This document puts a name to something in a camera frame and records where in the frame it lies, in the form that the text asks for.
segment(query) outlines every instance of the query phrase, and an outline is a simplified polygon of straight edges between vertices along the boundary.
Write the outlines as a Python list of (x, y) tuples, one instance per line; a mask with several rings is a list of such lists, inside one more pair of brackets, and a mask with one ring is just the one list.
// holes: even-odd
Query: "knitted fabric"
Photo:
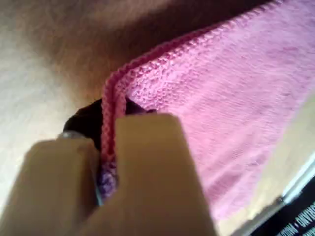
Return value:
[(127, 96), (180, 118), (216, 220), (241, 209), (312, 90), (314, 36), (315, 1), (275, 1), (125, 65), (104, 86), (103, 161), (115, 160)]

